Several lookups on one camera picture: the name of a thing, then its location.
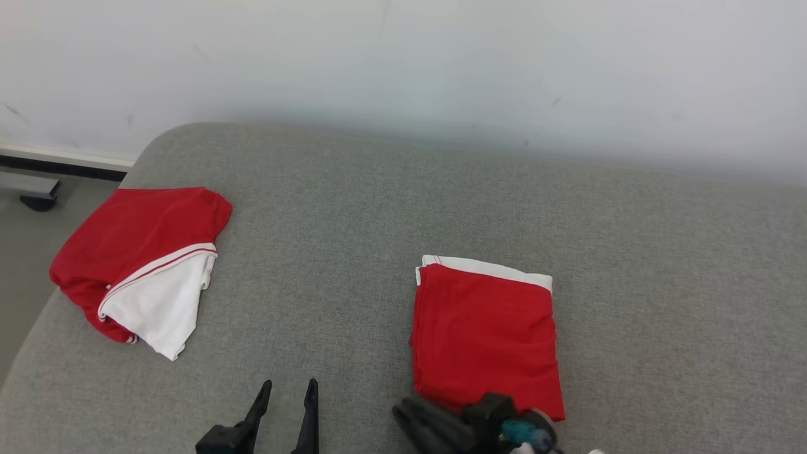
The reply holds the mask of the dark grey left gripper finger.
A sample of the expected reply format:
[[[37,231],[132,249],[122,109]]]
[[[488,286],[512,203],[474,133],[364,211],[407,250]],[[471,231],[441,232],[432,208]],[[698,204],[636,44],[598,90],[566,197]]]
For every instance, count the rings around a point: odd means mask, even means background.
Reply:
[[[256,442],[260,420],[262,420],[267,411],[272,388],[273,383],[271,380],[265,380],[263,382],[262,388],[260,388],[250,410],[245,416],[242,428],[245,431],[245,439],[248,443]]]
[[[311,378],[308,382],[303,408],[305,408],[305,415],[301,422],[297,443],[291,453],[320,453],[319,382],[317,379]]]

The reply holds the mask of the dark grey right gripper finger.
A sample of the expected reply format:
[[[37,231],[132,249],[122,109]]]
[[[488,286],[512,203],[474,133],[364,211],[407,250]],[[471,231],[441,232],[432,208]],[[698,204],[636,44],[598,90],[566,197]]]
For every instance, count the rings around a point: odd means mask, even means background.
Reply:
[[[421,403],[400,403],[393,406],[392,416],[417,452],[460,452],[455,445],[453,420],[444,411]]]
[[[405,435],[419,453],[480,453],[480,405],[466,405],[461,413],[429,400],[405,399]]]

